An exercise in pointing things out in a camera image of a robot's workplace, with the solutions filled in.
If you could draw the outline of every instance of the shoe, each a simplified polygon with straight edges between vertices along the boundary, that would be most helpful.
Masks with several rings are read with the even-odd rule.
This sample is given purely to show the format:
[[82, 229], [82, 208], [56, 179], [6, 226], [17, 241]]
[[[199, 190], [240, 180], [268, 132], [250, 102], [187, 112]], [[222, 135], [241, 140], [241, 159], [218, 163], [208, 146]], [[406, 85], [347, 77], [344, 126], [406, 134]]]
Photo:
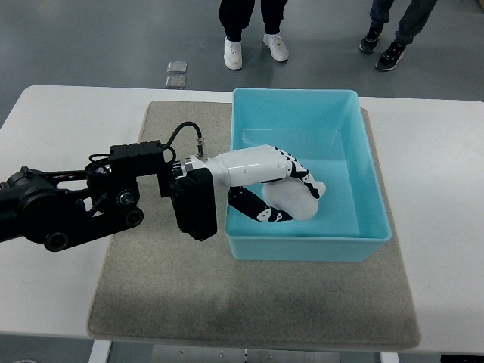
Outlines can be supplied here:
[[230, 70], [239, 70], [242, 68], [242, 42], [231, 42], [225, 39], [224, 61]]
[[375, 64], [375, 67], [378, 70], [392, 70], [403, 58], [404, 50], [405, 47], [403, 45], [398, 42], [393, 42], [382, 54], [380, 60]]
[[265, 34], [263, 41], [271, 49], [271, 56], [276, 62], [285, 62], [289, 59], [289, 51], [279, 34]]
[[373, 28], [370, 26], [368, 34], [360, 42], [360, 51], [363, 53], [373, 53], [377, 47], [382, 30], [383, 28]]

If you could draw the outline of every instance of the white table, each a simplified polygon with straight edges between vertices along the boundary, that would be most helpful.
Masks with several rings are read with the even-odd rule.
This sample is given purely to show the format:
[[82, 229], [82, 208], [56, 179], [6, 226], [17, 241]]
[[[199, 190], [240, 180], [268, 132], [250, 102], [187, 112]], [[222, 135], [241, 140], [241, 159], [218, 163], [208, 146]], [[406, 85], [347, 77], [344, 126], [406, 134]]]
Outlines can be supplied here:
[[[22, 165], [83, 169], [88, 155], [135, 142], [155, 100], [229, 103], [231, 93], [30, 87], [0, 129], [0, 181]], [[413, 351], [483, 354], [484, 103], [360, 102], [370, 115], [422, 332]], [[23, 238], [1, 243], [0, 334], [87, 337], [107, 241], [61, 253]]]

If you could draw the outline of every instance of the jeans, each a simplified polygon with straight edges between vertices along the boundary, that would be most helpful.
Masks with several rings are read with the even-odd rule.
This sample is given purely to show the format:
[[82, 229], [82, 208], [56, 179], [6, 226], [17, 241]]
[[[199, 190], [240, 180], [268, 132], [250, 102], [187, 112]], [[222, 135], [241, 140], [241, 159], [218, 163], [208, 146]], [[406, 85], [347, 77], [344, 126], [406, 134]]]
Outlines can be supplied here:
[[[395, 0], [373, 0], [371, 6], [371, 26], [383, 28], [389, 20], [389, 11]], [[422, 31], [437, 0], [411, 0], [407, 11], [395, 32], [395, 42], [403, 46], [411, 44], [414, 37]]]
[[[287, 0], [261, 0], [260, 8], [266, 34], [279, 33], [286, 3]], [[219, 19], [225, 28], [228, 40], [233, 42], [242, 40], [242, 30], [249, 26], [255, 4], [255, 0], [222, 0]]]

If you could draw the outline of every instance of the person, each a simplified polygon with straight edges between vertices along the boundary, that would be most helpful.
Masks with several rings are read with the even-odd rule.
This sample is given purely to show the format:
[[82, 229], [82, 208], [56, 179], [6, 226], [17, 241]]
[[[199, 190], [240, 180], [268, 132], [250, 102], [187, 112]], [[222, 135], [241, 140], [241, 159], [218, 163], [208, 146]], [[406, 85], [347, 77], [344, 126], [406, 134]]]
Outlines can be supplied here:
[[[389, 21], [389, 11], [394, 1], [373, 0], [370, 12], [370, 29], [360, 42], [360, 50], [364, 53], [373, 53], [377, 47], [383, 25]], [[395, 32], [395, 40], [375, 64], [378, 70], [388, 71], [396, 67], [402, 59], [407, 45], [411, 44], [414, 41], [414, 37], [424, 28], [436, 3], [437, 0], [411, 0], [399, 22], [399, 28]]]
[[[224, 61], [230, 70], [242, 68], [242, 30], [249, 26], [255, 0], [222, 0], [219, 9], [220, 23], [225, 29]], [[285, 62], [289, 51], [279, 34], [287, 0], [261, 0], [262, 19], [265, 24], [263, 42], [277, 62]]]

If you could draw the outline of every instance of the cable connector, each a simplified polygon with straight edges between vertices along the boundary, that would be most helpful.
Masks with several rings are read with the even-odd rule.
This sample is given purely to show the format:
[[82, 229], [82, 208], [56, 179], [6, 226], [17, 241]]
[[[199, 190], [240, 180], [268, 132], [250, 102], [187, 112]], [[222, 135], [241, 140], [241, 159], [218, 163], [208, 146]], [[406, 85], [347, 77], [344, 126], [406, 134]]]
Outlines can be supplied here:
[[206, 162], [208, 160], [208, 157], [205, 154], [204, 147], [205, 147], [205, 142], [204, 142], [203, 136], [197, 138], [197, 148], [198, 148], [198, 154], [197, 154], [197, 159], [202, 160]]

